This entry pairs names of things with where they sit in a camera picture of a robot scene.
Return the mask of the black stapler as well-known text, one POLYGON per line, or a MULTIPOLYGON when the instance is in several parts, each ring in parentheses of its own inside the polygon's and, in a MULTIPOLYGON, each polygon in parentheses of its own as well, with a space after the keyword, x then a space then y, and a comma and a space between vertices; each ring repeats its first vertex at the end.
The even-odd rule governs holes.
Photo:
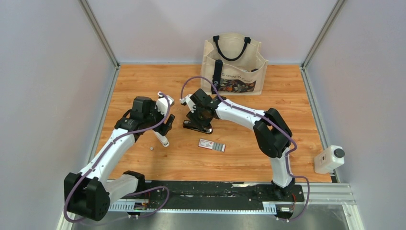
POLYGON ((182 127, 185 129, 205 133, 205 134, 212 134, 213 129, 211 126, 209 127, 203 127, 201 125, 198 125, 197 123, 191 121, 191 120, 184 120, 182 127))

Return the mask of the white stapler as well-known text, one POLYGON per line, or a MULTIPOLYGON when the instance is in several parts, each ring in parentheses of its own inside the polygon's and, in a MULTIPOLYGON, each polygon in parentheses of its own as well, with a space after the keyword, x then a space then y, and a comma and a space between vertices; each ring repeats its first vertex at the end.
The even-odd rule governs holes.
POLYGON ((166 136, 163 136, 156 131, 154 131, 154 134, 157 137, 157 139, 160 141, 160 143, 162 144, 163 147, 169 146, 169 140, 167 139, 166 136))

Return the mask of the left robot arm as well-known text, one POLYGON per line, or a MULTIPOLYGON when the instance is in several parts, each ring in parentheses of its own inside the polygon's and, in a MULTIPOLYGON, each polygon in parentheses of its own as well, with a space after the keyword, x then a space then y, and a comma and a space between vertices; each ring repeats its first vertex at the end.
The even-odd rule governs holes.
POLYGON ((147 189, 145 176, 141 173, 126 171, 118 179, 108 179, 122 156, 146 131, 152 130, 164 147, 169 145, 166 134, 175 119, 170 114, 174 99, 162 92, 158 96, 155 101, 137 96, 132 108, 116 122, 99 153, 78 173, 70 172, 65 177, 63 215, 66 221, 100 221, 110 204, 117 200, 126 196, 139 199, 150 193, 151 189, 147 189))

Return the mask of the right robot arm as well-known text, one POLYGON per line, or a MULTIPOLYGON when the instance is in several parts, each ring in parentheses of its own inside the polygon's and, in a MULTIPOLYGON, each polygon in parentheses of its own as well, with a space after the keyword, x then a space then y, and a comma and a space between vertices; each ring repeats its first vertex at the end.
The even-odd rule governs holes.
POLYGON ((222 96, 212 98, 202 89, 180 99, 189 108, 186 129, 212 134, 213 119, 226 120, 254 132, 262 153, 269 157, 273 171, 273 194, 280 201, 292 195, 295 179, 290 175, 288 152, 293 143, 292 132, 280 113, 273 108, 267 111, 244 107, 222 96))

